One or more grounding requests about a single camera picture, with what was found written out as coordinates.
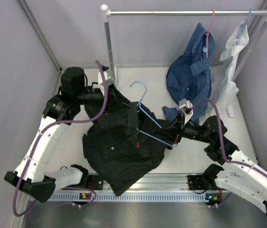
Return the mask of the black pinstripe shirt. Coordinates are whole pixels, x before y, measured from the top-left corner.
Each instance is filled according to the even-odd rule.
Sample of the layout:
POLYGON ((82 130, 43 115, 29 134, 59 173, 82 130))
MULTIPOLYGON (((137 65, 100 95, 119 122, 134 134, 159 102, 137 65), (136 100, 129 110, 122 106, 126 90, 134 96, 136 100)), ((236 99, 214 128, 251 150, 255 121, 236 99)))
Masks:
POLYGON ((171 147, 154 132, 162 128, 158 120, 146 106, 138 108, 109 86, 106 111, 83 135, 83 154, 116 196, 155 169, 171 147))

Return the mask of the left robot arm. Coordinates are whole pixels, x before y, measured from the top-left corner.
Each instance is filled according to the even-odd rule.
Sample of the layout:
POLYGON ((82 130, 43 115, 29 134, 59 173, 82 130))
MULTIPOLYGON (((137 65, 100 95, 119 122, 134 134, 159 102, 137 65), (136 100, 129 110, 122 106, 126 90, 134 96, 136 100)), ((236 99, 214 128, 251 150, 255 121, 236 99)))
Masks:
POLYGON ((6 182, 15 187, 14 205, 19 192, 43 203, 58 190, 82 190, 88 187, 88 171, 80 165, 73 164, 55 172, 47 172, 46 168, 70 125, 92 123, 103 115, 113 80, 107 77, 107 67, 98 67, 96 89, 87 86, 87 76, 80 67, 67 68, 62 74, 59 92, 47 102, 28 152, 17 168, 7 172, 4 177, 6 182))

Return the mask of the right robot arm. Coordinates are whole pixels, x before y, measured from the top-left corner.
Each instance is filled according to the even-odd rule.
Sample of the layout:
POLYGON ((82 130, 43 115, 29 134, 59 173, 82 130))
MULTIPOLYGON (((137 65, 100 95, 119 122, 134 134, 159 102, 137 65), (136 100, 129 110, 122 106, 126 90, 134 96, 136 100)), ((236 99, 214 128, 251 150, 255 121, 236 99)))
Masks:
POLYGON ((211 190, 228 190, 267 216, 267 171, 224 136, 227 128, 215 115, 199 125, 194 121, 184 123, 184 117, 178 114, 154 132, 161 139, 175 144, 182 138, 207 143, 204 151, 214 163, 202 174, 203 185, 211 190))

